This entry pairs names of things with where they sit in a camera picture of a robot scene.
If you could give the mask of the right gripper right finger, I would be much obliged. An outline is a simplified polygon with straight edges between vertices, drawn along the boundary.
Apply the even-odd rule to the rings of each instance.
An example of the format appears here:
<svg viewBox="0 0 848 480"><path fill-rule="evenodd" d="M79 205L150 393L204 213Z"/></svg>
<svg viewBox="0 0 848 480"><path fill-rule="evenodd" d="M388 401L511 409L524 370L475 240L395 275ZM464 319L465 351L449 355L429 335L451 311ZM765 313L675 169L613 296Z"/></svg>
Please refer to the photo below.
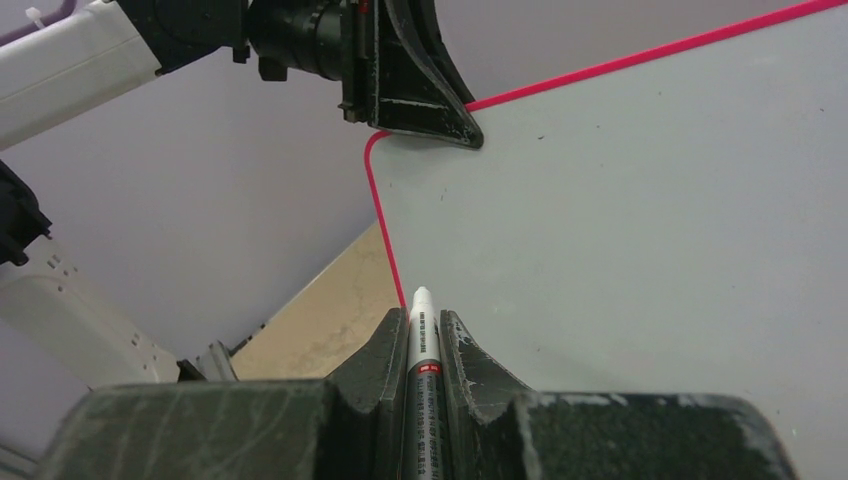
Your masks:
<svg viewBox="0 0 848 480"><path fill-rule="evenodd" d="M714 394L543 392L486 352L457 313L439 328L458 479L794 479L771 423Z"/></svg>

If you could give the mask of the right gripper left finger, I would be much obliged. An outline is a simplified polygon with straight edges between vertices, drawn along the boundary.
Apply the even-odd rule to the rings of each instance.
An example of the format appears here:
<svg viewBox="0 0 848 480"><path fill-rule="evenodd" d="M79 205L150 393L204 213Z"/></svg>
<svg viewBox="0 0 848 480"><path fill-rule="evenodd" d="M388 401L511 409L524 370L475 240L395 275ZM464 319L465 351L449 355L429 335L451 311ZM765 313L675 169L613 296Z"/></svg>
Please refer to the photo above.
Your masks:
<svg viewBox="0 0 848 480"><path fill-rule="evenodd" d="M407 312L317 379L106 387L66 416L40 479L394 479Z"/></svg>

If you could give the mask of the aluminium frame rail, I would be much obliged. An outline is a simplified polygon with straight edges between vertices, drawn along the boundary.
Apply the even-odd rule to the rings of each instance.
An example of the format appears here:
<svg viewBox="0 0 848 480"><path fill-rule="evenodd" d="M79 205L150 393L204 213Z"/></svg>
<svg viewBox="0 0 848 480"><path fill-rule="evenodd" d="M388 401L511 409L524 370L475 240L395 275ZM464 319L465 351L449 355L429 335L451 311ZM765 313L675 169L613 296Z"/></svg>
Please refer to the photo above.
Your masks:
<svg viewBox="0 0 848 480"><path fill-rule="evenodd" d="M248 345L266 326L267 323L263 322L258 329L232 348L216 340L207 346L202 355L196 356L193 360L179 360L176 363L178 367L177 381L238 381L238 375L232 364L234 355Z"/></svg>

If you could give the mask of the red framed whiteboard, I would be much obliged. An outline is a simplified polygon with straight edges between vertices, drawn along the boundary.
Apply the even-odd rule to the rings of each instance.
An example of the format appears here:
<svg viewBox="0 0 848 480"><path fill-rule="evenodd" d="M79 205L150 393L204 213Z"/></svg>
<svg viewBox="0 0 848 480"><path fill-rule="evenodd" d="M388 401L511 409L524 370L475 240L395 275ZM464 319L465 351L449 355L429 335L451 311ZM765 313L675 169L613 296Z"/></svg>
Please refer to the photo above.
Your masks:
<svg viewBox="0 0 848 480"><path fill-rule="evenodd" d="M807 1L377 134L400 297L539 390L719 393L847 475L847 5Z"/></svg>

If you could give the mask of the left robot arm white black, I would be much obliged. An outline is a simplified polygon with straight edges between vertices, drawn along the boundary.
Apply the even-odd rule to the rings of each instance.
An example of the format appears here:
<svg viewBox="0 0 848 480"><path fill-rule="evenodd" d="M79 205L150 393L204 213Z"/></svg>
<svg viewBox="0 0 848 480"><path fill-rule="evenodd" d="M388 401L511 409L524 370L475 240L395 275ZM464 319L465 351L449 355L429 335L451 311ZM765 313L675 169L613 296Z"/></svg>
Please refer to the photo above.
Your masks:
<svg viewBox="0 0 848 480"><path fill-rule="evenodd" d="M64 2L1 44L1 145L15 146L228 48L265 81L300 70L342 85L351 123L467 148L484 134L431 1ZM228 350L178 359L96 294L33 191L1 170L1 317L87 387L231 380Z"/></svg>

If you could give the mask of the white whiteboard marker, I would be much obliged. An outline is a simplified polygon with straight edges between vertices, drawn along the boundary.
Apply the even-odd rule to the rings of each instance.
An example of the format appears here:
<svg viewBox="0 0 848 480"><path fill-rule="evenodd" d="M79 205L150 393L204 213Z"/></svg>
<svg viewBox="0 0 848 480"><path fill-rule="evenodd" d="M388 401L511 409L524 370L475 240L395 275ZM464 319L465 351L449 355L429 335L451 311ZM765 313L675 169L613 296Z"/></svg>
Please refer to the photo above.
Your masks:
<svg viewBox="0 0 848 480"><path fill-rule="evenodd" d="M402 479L450 479L448 428L437 311L421 286L408 317Z"/></svg>

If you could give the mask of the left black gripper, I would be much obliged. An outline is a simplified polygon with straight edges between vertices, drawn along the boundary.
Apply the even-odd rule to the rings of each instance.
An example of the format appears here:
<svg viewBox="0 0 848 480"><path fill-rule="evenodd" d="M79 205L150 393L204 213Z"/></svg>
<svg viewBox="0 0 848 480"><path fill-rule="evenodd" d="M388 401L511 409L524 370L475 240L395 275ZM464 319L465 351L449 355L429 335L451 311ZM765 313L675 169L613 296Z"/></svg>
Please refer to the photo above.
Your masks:
<svg viewBox="0 0 848 480"><path fill-rule="evenodd" d="M479 149L474 96L443 41L433 1L340 1L344 119Z"/></svg>

